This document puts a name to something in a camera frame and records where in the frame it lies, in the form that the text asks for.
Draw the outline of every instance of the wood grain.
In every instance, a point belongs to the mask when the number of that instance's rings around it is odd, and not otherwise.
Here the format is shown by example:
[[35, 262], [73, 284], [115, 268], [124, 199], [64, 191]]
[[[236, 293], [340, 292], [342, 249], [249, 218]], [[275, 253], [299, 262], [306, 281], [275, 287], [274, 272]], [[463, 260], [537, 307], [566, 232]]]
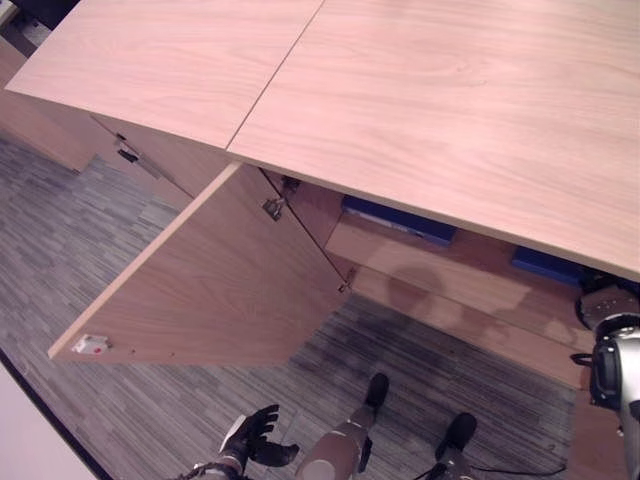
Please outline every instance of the wood grain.
[[576, 350], [401, 280], [360, 267], [353, 291], [460, 340], [580, 388]]
[[638, 14], [327, 0], [230, 149], [638, 280]]
[[13, 91], [224, 147], [321, 0], [84, 0]]
[[627, 480], [624, 444], [616, 434], [619, 420], [590, 400], [589, 392], [577, 392], [567, 480]]
[[[50, 349], [105, 363], [285, 362], [343, 301], [341, 279], [300, 224], [274, 222], [274, 193], [254, 167], [230, 164]], [[105, 335], [102, 356], [70, 348]]]
[[449, 248], [344, 215], [327, 249], [503, 322], [580, 351], [593, 333], [577, 320], [577, 288], [510, 265], [514, 246], [459, 230]]
[[44, 102], [37, 103], [4, 90], [26, 60], [4, 38], [0, 38], [0, 129], [67, 168], [83, 170], [94, 152], [70, 128], [67, 123], [69, 112], [53, 104], [43, 108]]
[[[269, 181], [282, 194], [282, 175], [264, 170]], [[295, 195], [289, 199], [289, 207], [302, 222], [309, 235], [325, 249], [327, 257], [336, 267], [342, 278], [347, 280], [349, 272], [355, 264], [344, 257], [326, 251], [326, 244], [342, 216], [342, 199], [344, 195], [335, 190], [320, 187], [309, 182], [302, 182]]]
[[[180, 208], [184, 206], [185, 195], [195, 198], [233, 159], [237, 158], [237, 155], [220, 148], [140, 125], [103, 115], [93, 115], [93, 118], [109, 132], [124, 135], [127, 145], [161, 168], [166, 177], [164, 180], [161, 178], [152, 182], [153, 191], [162, 197], [175, 198], [181, 204], [178, 205]], [[112, 158], [116, 155], [119, 160], [114, 158], [114, 161], [119, 163], [124, 161], [115, 152], [116, 148], [110, 145], [103, 153]]]

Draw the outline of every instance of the wooden countertop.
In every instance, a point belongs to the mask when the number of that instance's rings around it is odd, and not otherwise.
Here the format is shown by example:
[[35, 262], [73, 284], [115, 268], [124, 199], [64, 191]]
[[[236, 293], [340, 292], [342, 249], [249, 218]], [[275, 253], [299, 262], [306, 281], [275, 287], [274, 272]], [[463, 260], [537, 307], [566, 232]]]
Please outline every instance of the wooden countertop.
[[321, 0], [83, 0], [7, 85], [225, 147]]
[[9, 88], [640, 279], [636, 1], [105, 3]]

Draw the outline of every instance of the metal hinge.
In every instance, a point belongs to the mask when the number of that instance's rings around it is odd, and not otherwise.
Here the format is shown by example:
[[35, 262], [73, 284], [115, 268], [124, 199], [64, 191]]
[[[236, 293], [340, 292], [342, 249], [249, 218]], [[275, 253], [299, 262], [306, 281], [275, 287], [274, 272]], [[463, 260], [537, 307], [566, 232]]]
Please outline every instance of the metal hinge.
[[289, 199], [298, 191], [300, 186], [300, 180], [283, 175], [282, 177], [282, 195], [277, 198], [267, 199], [262, 208], [274, 222], [280, 220], [282, 217], [282, 208], [289, 204]]
[[351, 290], [351, 287], [353, 286], [353, 281], [356, 278], [356, 269], [350, 268], [349, 271], [347, 272], [346, 277], [347, 278], [345, 278], [344, 283], [340, 285], [340, 288], [338, 288], [338, 291], [340, 293], [344, 293], [347, 290]]

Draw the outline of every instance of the metal robot arm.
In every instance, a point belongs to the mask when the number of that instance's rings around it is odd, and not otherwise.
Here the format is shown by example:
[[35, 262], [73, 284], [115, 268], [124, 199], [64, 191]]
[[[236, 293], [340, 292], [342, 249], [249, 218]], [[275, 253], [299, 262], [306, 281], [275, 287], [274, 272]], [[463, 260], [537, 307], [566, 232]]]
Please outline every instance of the metal robot arm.
[[629, 478], [640, 480], [640, 302], [635, 293], [610, 286], [583, 296], [576, 310], [596, 337], [592, 403], [618, 414]]

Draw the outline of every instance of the cabinet door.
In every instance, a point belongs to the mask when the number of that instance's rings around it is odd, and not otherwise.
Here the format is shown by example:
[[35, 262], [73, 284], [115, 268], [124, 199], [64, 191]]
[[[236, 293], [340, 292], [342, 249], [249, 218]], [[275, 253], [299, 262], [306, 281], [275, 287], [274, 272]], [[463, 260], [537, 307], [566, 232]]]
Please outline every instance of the cabinet door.
[[68, 121], [76, 112], [4, 90], [26, 60], [0, 37], [0, 130], [6, 132], [9, 139], [29, 146], [67, 168], [83, 170], [94, 152], [69, 125]]
[[178, 210], [185, 208], [193, 199], [194, 195], [181, 190], [165, 177], [152, 175], [149, 171], [136, 163], [131, 163], [125, 157], [118, 153], [120, 150], [120, 141], [115, 134], [106, 129], [101, 123], [91, 119], [91, 122], [99, 128], [103, 133], [103, 138], [93, 142], [96, 153], [109, 166], [120, 170], [128, 177], [132, 178], [138, 186], [158, 195], [170, 205]]
[[168, 183], [196, 197], [229, 163], [231, 154], [220, 148], [102, 115], [94, 119], [158, 167]]
[[[285, 362], [342, 302], [341, 279], [274, 189], [231, 163], [53, 345], [52, 358], [265, 365]], [[102, 355], [75, 353], [106, 336]]]

